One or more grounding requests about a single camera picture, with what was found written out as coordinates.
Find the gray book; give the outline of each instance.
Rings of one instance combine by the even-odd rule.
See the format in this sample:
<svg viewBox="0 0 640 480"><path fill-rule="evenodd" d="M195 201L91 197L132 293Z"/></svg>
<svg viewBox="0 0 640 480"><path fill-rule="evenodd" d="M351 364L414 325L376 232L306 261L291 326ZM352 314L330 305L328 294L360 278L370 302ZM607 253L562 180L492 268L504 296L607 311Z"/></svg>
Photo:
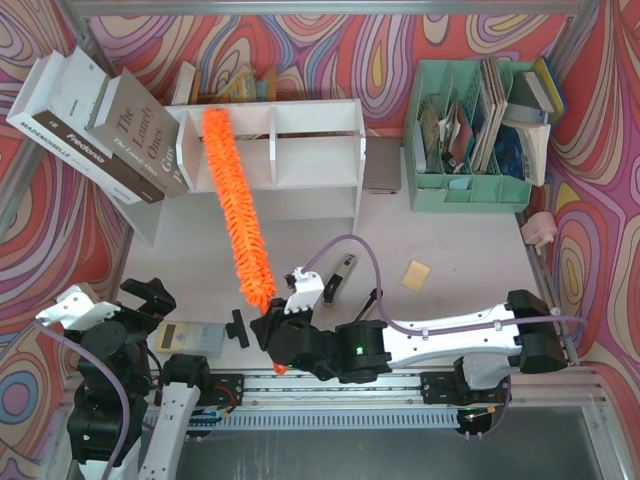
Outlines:
<svg viewBox="0 0 640 480"><path fill-rule="evenodd" d="M109 81L89 132L168 197L185 193L176 162L180 124L127 69Z"/></svg>

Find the pink object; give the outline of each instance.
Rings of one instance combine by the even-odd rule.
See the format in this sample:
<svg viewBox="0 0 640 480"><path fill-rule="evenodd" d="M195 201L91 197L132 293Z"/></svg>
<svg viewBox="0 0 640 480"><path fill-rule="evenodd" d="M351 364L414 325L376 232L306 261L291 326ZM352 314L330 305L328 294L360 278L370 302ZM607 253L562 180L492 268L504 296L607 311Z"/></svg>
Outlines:
<svg viewBox="0 0 640 480"><path fill-rule="evenodd" d="M551 213L539 212L533 215L520 231L524 243L535 245L536 252L541 255L542 247L553 242L553 238L558 233L558 227Z"/></svg>

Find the book spine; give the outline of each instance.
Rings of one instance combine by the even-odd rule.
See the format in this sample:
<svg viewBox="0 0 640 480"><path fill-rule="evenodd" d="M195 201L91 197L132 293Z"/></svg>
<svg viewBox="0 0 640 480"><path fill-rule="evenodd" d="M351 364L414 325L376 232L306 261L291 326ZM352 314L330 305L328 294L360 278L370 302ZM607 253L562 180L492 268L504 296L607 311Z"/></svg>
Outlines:
<svg viewBox="0 0 640 480"><path fill-rule="evenodd" d="M103 188L111 189L117 186L121 190L126 189L147 203L155 203L164 198L160 190L138 175L120 158L115 155L111 157L103 155L95 145L52 112L47 110L38 113L33 116L33 119L46 131L61 139L66 150L75 152L79 163L83 162L87 168L91 165L94 169L100 170L104 174L101 175L103 180L97 183Z"/></svg>
<svg viewBox="0 0 640 480"><path fill-rule="evenodd" d="M167 197L177 197L187 191L182 175L174 168L177 166L175 146L169 146L167 155L160 162L151 162L148 155L108 124L96 127L91 133Z"/></svg>
<svg viewBox="0 0 640 480"><path fill-rule="evenodd" d="M88 163L82 155L69 148L60 137L51 133L26 113L13 116L9 123L123 203L130 205L142 200L131 190L115 184L102 170Z"/></svg>

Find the white desk organizer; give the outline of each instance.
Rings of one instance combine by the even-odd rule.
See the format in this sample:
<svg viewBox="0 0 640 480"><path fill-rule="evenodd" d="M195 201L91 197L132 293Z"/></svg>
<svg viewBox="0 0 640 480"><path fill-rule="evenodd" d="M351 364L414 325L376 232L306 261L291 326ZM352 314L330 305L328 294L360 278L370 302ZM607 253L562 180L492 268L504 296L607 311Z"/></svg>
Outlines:
<svg viewBox="0 0 640 480"><path fill-rule="evenodd" d="M123 205L119 210L152 246L167 202L210 195L218 204L202 144L202 113L210 105L167 107L179 122L177 161L190 192L158 204ZM357 228L365 166L365 131L360 100L216 105L230 110L231 128L261 222L352 218ZM326 136L326 133L337 135ZM299 138L279 138L303 134Z"/></svg>

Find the black clip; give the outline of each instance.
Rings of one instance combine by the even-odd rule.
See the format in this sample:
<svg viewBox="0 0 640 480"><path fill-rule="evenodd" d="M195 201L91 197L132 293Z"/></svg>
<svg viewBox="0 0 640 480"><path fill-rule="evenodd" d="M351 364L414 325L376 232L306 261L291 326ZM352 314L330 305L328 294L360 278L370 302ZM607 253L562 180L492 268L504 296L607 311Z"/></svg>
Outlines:
<svg viewBox="0 0 640 480"><path fill-rule="evenodd" d="M225 325L227 331L227 337L230 340L238 337L240 342L240 348L247 348L249 346L249 337L247 337L247 330L244 328L244 322L242 321L242 314L240 310L234 310L231 312L233 316L233 322Z"/></svg>

